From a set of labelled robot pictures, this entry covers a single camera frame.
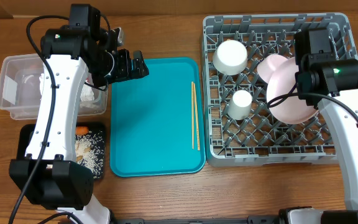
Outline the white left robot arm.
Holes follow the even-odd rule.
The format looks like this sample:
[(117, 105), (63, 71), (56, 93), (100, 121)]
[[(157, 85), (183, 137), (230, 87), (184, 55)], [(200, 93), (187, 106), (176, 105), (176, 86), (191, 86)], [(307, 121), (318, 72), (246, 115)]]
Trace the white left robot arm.
[(92, 171), (76, 161), (75, 129), (86, 79), (98, 90), (149, 74), (141, 51), (130, 53), (119, 30), (89, 4), (72, 4), (67, 23), (49, 29), (34, 50), (44, 65), (44, 86), (33, 135), (9, 175), (27, 199), (75, 223), (114, 223), (110, 209), (93, 194)]

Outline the white napkin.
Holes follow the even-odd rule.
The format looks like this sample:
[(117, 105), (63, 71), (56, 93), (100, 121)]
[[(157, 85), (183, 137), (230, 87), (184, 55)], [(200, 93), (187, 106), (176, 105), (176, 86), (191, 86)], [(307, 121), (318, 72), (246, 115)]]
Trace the white napkin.
[(41, 73), (39, 76), (39, 90), (40, 90), (40, 95), (42, 96), (43, 94), (43, 90), (44, 90), (44, 81), (45, 81), (45, 74)]

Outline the pink food bowl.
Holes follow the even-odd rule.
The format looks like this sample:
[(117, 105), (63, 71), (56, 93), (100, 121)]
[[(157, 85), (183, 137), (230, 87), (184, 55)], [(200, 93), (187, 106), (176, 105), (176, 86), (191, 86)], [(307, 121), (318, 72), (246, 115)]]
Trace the pink food bowl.
[(257, 73), (265, 83), (268, 83), (273, 72), (288, 59), (279, 54), (270, 54), (265, 57), (257, 66)]

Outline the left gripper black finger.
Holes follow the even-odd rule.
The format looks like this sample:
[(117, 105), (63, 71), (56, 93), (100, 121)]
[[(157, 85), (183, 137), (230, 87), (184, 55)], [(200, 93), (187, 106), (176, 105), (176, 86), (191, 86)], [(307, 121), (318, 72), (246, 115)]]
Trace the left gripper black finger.
[(134, 52), (131, 74), (132, 74), (132, 79), (144, 78), (149, 74), (149, 69), (145, 64), (142, 52), (140, 50), (136, 50)]
[(117, 82), (132, 80), (132, 59), (127, 49), (121, 49), (117, 55)]

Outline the cream plastic cup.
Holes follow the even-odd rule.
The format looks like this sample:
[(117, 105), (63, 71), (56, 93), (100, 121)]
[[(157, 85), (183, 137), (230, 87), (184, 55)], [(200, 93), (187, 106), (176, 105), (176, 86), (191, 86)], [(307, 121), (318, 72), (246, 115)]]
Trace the cream plastic cup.
[(252, 95), (245, 90), (236, 91), (229, 102), (227, 114), (235, 120), (246, 119), (250, 113)]

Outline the cream shallow bowl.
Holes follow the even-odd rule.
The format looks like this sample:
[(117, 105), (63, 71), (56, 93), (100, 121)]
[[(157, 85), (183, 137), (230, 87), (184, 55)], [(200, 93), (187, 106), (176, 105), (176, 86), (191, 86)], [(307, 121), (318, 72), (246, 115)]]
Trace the cream shallow bowl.
[(213, 54), (215, 69), (225, 75), (237, 75), (247, 66), (248, 53), (245, 45), (237, 40), (222, 42)]

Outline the orange carrot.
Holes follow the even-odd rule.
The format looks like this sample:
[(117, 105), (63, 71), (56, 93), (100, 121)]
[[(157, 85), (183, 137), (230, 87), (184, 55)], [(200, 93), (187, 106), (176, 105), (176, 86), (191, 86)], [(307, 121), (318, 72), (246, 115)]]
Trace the orange carrot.
[(77, 127), (75, 128), (75, 134), (76, 134), (76, 135), (79, 135), (79, 136), (88, 134), (89, 131), (90, 131), (90, 130), (89, 130), (89, 127), (87, 127), (87, 126), (77, 126)]

